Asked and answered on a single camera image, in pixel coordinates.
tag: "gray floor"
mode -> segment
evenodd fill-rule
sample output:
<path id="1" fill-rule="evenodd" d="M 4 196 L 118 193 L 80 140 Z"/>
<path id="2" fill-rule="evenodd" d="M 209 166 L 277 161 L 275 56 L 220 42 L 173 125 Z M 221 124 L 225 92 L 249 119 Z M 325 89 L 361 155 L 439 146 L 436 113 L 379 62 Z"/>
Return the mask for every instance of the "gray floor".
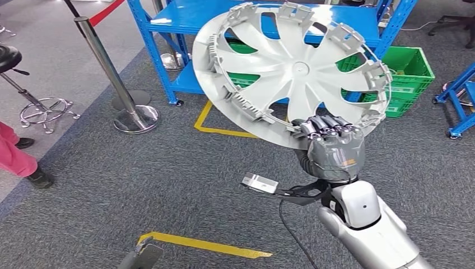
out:
<path id="1" fill-rule="evenodd" d="M 445 13 L 471 14 L 468 4 L 420 0 L 406 28 Z M 429 38 L 402 32 L 396 45 L 423 47 L 436 81 L 401 119 L 387 119 L 367 138 L 361 178 L 373 183 L 404 220 L 437 269 L 475 268 L 473 130 L 444 137 L 450 107 L 432 96 L 472 62 L 463 30 Z M 107 88 L 41 161 L 57 178 L 47 191 L 20 184 L 0 204 L 0 268 L 114 268 L 138 236 L 160 231 L 274 253 L 244 259 L 171 244 L 156 268 L 311 268 L 278 218 L 278 201 L 239 187 L 247 171 L 282 186 L 310 182 L 293 152 L 268 142 L 200 133 L 193 128 L 206 99 L 180 95 L 168 106 L 146 52 L 124 69 L 128 87 L 153 95 L 159 129 L 140 136 L 114 130 Z M 207 126 L 233 128 L 211 111 Z M 290 226 L 324 269 L 359 268 L 318 223 L 317 204 L 285 205 Z"/>
<path id="2" fill-rule="evenodd" d="M 73 3 L 84 16 L 93 16 L 109 5 L 100 2 Z M 147 10 L 150 10 L 151 3 L 144 2 Z M 0 24 L 17 34 L 10 37 L 2 33 L 0 42 L 17 47 L 23 55 L 18 68 L 31 73 L 31 76 L 15 72 L 8 75 L 33 95 L 72 100 L 75 103 L 73 110 L 82 113 L 107 87 L 109 81 L 63 1 L 15 0 L 1 5 L 0 13 Z M 96 31 L 119 71 L 143 48 L 127 3 L 100 22 Z M 74 123 L 71 117 L 65 117 L 58 122 L 53 134 L 45 134 L 40 126 L 23 129 L 18 113 L 27 104 L 26 100 L 4 80 L 0 80 L 0 88 L 0 120 L 14 128 L 18 135 L 36 139 L 35 147 L 27 151 L 37 158 L 41 158 Z M 0 201 L 19 180 L 0 171 Z"/>

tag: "red rope barrier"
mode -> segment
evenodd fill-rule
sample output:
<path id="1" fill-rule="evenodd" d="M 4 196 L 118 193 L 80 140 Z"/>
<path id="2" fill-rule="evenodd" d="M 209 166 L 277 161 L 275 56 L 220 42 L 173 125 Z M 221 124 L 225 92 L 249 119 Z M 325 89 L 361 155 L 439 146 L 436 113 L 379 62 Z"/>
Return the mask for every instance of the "red rope barrier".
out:
<path id="1" fill-rule="evenodd" d="M 105 9 L 101 12 L 97 13 L 96 15 L 92 16 L 89 21 L 91 22 L 92 27 L 96 26 L 99 22 L 101 22 L 105 17 L 107 17 L 111 12 L 114 11 L 120 4 L 122 4 L 125 0 L 115 0 L 113 3 L 108 5 Z"/>

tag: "blue metal shelf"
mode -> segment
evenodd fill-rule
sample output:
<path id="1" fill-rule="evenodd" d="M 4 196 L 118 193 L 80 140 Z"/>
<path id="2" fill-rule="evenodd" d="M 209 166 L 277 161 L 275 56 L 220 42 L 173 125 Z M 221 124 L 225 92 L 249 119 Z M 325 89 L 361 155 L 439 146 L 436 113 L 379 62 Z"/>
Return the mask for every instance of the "blue metal shelf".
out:
<path id="1" fill-rule="evenodd" d="M 171 88 L 174 91 L 204 94 L 194 74 L 192 61 L 183 68 L 180 75 L 171 83 Z"/>
<path id="2" fill-rule="evenodd" d="M 209 20 L 243 2 L 240 0 L 207 0 L 206 3 L 203 3 L 196 0 L 174 0 L 151 20 L 147 29 L 162 33 L 196 35 Z M 269 4 L 269 2 L 256 1 L 253 1 L 253 3 Z M 350 25 L 365 38 L 369 47 L 375 48 L 378 46 L 380 38 L 376 8 L 329 6 L 325 4 L 306 4 L 306 6 L 312 8 L 313 12 L 322 18 L 322 21 L 333 20 Z M 278 36 L 273 31 L 275 27 L 271 26 L 270 20 L 263 20 L 262 23 L 266 35 Z M 322 37 L 322 35 L 307 34 L 305 41 L 319 44 Z"/>
<path id="3" fill-rule="evenodd" d="M 142 34 L 145 46 L 152 58 L 159 78 L 165 88 L 165 94 L 170 104 L 176 104 L 177 99 L 175 92 L 188 92 L 192 94 L 202 94 L 198 81 L 193 72 L 193 66 L 188 59 L 188 50 L 184 40 L 184 34 L 196 35 L 203 25 L 215 16 L 227 12 L 229 8 L 244 0 L 167 0 L 168 6 L 165 7 L 158 15 L 151 17 L 143 9 L 140 0 L 127 0 L 131 8 L 132 15 L 137 23 L 140 33 Z M 405 22 L 410 11 L 416 4 L 417 0 L 401 0 L 398 8 L 394 12 L 393 18 L 389 21 L 387 27 L 382 34 L 379 33 L 378 21 L 384 8 L 390 4 L 392 0 L 380 0 L 375 7 L 348 7 L 348 6 L 330 6 L 306 4 L 321 17 L 322 20 L 333 20 L 350 25 L 359 32 L 366 40 L 368 47 L 372 48 L 378 58 L 386 53 L 389 46 L 395 39 L 399 29 Z M 272 2 L 254 3 L 276 4 Z M 270 22 L 263 20 L 263 30 L 268 36 L 277 36 L 272 30 Z M 153 39 L 153 33 L 172 33 L 176 35 L 177 43 L 162 35 L 166 41 L 181 55 L 186 66 L 178 76 L 171 82 L 167 71 L 163 67 L 158 47 Z M 308 43 L 319 44 L 322 35 L 307 34 L 305 41 Z M 359 94 L 356 92 L 348 96 L 348 101 L 358 101 Z"/>

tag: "robotic hand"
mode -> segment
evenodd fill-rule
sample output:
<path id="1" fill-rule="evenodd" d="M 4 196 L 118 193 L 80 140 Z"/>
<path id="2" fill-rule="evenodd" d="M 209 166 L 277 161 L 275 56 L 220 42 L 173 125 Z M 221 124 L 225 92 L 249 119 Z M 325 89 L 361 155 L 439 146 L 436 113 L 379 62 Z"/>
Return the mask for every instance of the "robotic hand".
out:
<path id="1" fill-rule="evenodd" d="M 303 170 L 329 182 L 355 180 L 365 162 L 363 131 L 341 117 L 313 116 L 292 121 L 309 139 L 308 150 L 295 150 Z"/>

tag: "gray robotic arm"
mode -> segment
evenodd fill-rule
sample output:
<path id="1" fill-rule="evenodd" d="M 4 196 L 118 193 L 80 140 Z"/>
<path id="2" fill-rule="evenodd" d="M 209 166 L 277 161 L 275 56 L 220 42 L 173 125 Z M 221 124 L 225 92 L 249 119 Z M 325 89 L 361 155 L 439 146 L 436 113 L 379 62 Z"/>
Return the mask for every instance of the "gray robotic arm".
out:
<path id="1" fill-rule="evenodd" d="M 419 255 L 402 220 L 370 183 L 358 179 L 365 159 L 362 131 L 327 115 L 293 124 L 309 140 L 308 150 L 295 151 L 299 163 L 318 180 L 283 191 L 273 180 L 247 174 L 243 185 L 299 205 L 321 200 L 319 220 L 364 269 L 433 269 Z M 321 193 L 308 196 L 310 189 Z"/>

